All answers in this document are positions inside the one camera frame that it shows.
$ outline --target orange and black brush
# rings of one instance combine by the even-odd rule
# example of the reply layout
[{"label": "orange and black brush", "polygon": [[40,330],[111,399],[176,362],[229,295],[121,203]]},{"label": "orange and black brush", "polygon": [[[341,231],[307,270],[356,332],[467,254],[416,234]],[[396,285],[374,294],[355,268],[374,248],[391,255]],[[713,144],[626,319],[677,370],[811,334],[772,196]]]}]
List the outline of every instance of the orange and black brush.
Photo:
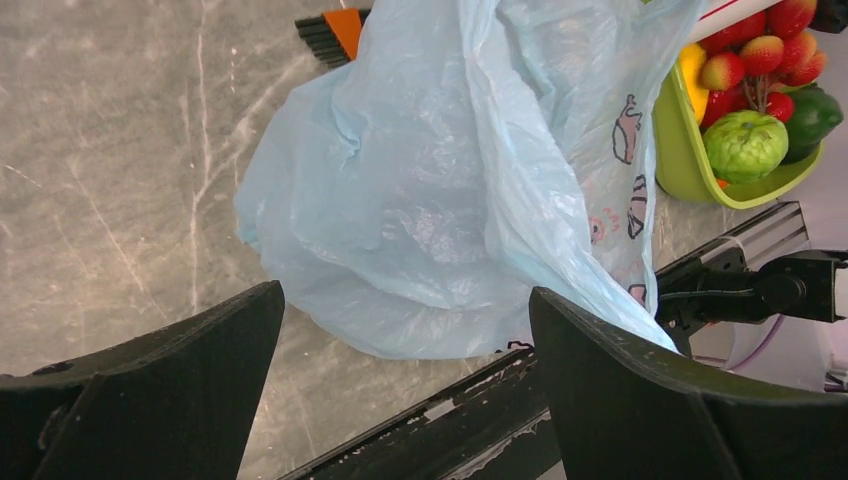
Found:
[{"label": "orange and black brush", "polygon": [[338,68],[356,58],[362,24],[371,9],[346,8],[294,22],[300,38],[318,60]]}]

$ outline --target red strawberry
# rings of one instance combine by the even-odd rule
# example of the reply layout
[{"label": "red strawberry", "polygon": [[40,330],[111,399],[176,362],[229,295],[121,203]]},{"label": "red strawberry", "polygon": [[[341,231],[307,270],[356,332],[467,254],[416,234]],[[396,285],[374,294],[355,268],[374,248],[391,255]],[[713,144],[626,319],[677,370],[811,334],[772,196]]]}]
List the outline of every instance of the red strawberry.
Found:
[{"label": "red strawberry", "polygon": [[708,90],[725,91],[739,85],[745,76],[745,65],[733,52],[721,52],[704,62],[701,85]]},{"label": "red strawberry", "polygon": [[714,55],[727,47],[744,45],[749,40],[765,34],[766,21],[766,12],[760,11],[717,31],[698,43],[708,54]]},{"label": "red strawberry", "polygon": [[783,60],[777,67],[777,73],[789,73],[807,63],[816,53],[816,37],[808,30],[793,35],[783,41]]},{"label": "red strawberry", "polygon": [[701,128],[709,128],[728,113],[747,108],[750,108],[748,100],[740,88],[733,88],[726,92],[710,92],[710,96],[707,97],[707,110],[701,120]]},{"label": "red strawberry", "polygon": [[813,54],[813,58],[807,61],[807,63],[784,75],[781,80],[790,87],[807,85],[808,83],[813,83],[817,78],[819,78],[819,75],[821,75],[821,72],[824,71],[824,67],[826,66],[827,54],[824,52],[816,52]]},{"label": "red strawberry", "polygon": [[758,77],[771,73],[783,60],[783,40],[774,35],[763,35],[746,43],[739,51],[745,64],[745,74]]},{"label": "red strawberry", "polygon": [[792,118],[795,112],[795,102],[792,97],[781,92],[771,92],[766,97],[766,113],[783,123]]},{"label": "red strawberry", "polygon": [[789,38],[810,26],[816,15],[817,0],[782,0],[768,9],[768,28],[772,35]]}]

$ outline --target gray marble tabletop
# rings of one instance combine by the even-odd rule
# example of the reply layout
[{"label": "gray marble tabletop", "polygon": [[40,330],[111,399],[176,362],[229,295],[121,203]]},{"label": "gray marble tabletop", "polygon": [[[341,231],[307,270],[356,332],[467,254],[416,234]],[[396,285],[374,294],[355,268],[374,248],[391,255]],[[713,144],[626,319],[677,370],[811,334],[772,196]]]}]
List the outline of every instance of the gray marble tabletop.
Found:
[{"label": "gray marble tabletop", "polygon": [[[109,347],[266,279],[234,234],[233,195],[288,91],[323,72],[294,20],[338,6],[0,2],[0,371]],[[657,266],[752,214],[657,208]],[[241,478],[276,478],[490,360],[379,360],[286,317]]]}]

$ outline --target translucent plastic bag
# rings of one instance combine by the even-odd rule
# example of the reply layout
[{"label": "translucent plastic bag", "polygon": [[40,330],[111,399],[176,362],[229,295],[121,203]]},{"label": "translucent plastic bag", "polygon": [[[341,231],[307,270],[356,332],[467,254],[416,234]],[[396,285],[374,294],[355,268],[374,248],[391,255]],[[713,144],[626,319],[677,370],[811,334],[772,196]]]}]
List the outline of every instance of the translucent plastic bag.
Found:
[{"label": "translucent plastic bag", "polygon": [[651,109],[705,2],[379,0],[292,91],[235,203],[286,298],[355,348],[532,344],[533,285],[654,322]]}]

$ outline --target yellow fruit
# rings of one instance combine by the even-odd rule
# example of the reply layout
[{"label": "yellow fruit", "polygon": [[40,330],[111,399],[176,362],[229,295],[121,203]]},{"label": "yellow fruit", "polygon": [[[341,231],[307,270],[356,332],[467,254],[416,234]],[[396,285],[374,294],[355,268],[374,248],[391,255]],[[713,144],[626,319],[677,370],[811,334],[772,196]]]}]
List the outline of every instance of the yellow fruit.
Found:
[{"label": "yellow fruit", "polygon": [[686,84],[686,92],[689,94],[689,103],[695,111],[695,121],[700,125],[704,119],[704,112],[707,111],[707,99],[710,96],[710,91],[698,82],[701,67],[707,61],[707,52],[697,43],[692,43],[683,47],[677,61],[683,74],[683,82]]}]

